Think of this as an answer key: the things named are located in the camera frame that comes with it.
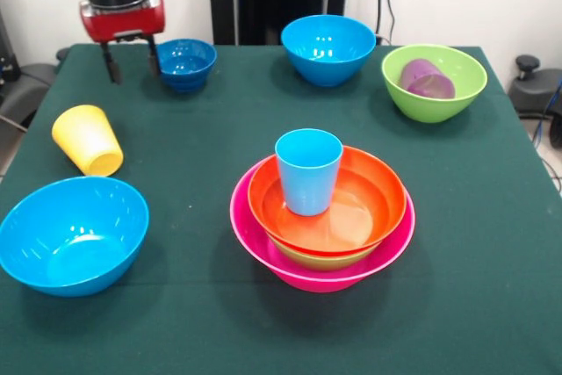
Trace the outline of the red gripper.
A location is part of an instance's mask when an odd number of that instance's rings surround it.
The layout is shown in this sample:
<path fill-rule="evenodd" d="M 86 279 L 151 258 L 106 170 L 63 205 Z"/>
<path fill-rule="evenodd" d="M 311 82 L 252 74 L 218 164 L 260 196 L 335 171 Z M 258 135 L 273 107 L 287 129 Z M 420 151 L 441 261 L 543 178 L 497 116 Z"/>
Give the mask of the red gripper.
<path fill-rule="evenodd" d="M 147 36 L 148 64 L 155 77 L 160 75 L 160 62 L 153 34 L 161 33 L 165 28 L 163 0 L 145 0 L 132 8 L 120 11 L 102 10 L 94 7 L 89 1 L 82 1 L 79 11 L 90 38 L 101 43 L 105 66 L 112 83 L 121 84 L 121 74 L 107 42 L 127 37 Z"/>

